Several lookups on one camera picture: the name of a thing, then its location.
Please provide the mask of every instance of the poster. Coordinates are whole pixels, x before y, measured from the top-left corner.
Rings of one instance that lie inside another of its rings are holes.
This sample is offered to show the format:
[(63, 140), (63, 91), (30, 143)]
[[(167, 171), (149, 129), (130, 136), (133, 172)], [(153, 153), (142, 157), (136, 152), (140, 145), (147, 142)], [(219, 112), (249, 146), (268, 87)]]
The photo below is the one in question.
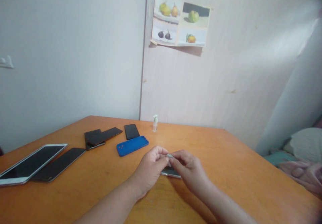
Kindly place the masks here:
[(209, 7), (181, 0), (154, 0), (151, 42), (204, 47), (209, 18)]

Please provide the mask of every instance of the smartphone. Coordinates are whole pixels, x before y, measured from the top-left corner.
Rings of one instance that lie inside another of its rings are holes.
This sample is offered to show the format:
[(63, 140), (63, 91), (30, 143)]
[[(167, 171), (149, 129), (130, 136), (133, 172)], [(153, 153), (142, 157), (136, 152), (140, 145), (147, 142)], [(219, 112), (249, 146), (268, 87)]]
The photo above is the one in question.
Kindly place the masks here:
[(87, 140), (87, 143), (89, 143), (92, 146), (96, 146), (98, 144), (101, 144), (104, 141), (111, 139), (112, 137), (115, 137), (116, 135), (118, 135), (122, 132), (123, 131), (118, 128), (111, 128), (107, 131), (101, 132), (93, 137), (90, 137)]
[(86, 152), (84, 148), (72, 148), (60, 156), (58, 159), (46, 165), (36, 173), (31, 180), (52, 182), (58, 175), (68, 168), (76, 159)]
[(0, 174), (0, 186), (26, 183), (68, 144), (47, 144)]
[(93, 137), (93, 136), (95, 136), (95, 135), (97, 135), (97, 134), (100, 134), (102, 131), (100, 130), (100, 129), (97, 129), (97, 130), (94, 130), (94, 131), (89, 131), (89, 132), (86, 132), (86, 133), (84, 133), (84, 136), (85, 136), (85, 147), (86, 147), (86, 150), (91, 150), (91, 149), (93, 149), (93, 148), (97, 148), (97, 147), (99, 147), (99, 146), (102, 146), (102, 145), (104, 145), (106, 142), (104, 141), (104, 142), (102, 142), (102, 143), (100, 143), (100, 144), (97, 144), (96, 146), (93, 146), (93, 145), (91, 145), (91, 144), (89, 144), (89, 143), (87, 143), (87, 140), (90, 138), (90, 137)]
[(149, 141), (145, 138), (145, 136), (140, 136), (140, 137), (128, 140), (126, 142), (119, 143), (118, 145), (116, 145), (116, 149), (118, 151), (118, 155), (120, 155), (120, 157), (123, 157), (148, 144), (149, 144)]
[(174, 170), (173, 167), (169, 167), (169, 166), (166, 166), (162, 171), (161, 171), (161, 174), (162, 175), (166, 175), (166, 176), (171, 176), (171, 177), (175, 177), (175, 178), (179, 178), (181, 179), (181, 176), (179, 175), (178, 172), (176, 172)]
[(124, 129), (125, 129), (125, 135), (127, 140), (140, 136), (139, 131), (135, 124), (125, 125)]

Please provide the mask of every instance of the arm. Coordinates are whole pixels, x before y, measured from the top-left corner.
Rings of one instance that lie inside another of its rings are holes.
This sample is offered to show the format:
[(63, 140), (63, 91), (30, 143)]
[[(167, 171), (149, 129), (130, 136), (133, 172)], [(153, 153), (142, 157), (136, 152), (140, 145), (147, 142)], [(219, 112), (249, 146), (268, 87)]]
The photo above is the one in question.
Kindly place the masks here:
[(210, 209), (218, 220), (225, 224), (257, 223), (209, 180), (196, 156), (185, 150), (174, 152), (172, 156), (174, 158), (170, 158), (170, 163), (181, 175), (185, 185)]
[(120, 186), (105, 196), (75, 224), (123, 223), (134, 204), (144, 197), (158, 180), (161, 171), (169, 162), (162, 158), (169, 152), (159, 146), (147, 152), (135, 172)]

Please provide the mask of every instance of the clear plastic bottle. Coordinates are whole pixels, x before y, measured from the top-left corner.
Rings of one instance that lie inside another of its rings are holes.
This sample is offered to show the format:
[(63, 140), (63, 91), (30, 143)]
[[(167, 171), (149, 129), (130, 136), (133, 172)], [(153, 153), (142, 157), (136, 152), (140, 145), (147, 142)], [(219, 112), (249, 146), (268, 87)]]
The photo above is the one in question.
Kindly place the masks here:
[(157, 128), (158, 128), (158, 115), (154, 115), (153, 117), (154, 117), (154, 119), (153, 119), (153, 129), (152, 129), (152, 131), (156, 132)]

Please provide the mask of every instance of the blue phone case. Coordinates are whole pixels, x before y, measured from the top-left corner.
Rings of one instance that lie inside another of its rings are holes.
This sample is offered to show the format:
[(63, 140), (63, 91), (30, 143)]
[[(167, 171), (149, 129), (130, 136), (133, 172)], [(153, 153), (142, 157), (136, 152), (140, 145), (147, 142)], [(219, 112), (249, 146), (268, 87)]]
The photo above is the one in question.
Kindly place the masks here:
[(136, 137), (131, 140), (128, 140), (126, 142), (119, 143), (118, 145), (116, 145), (116, 149), (120, 157), (123, 157), (148, 144), (149, 144), (149, 141), (145, 138), (145, 136), (140, 136), (140, 137)]

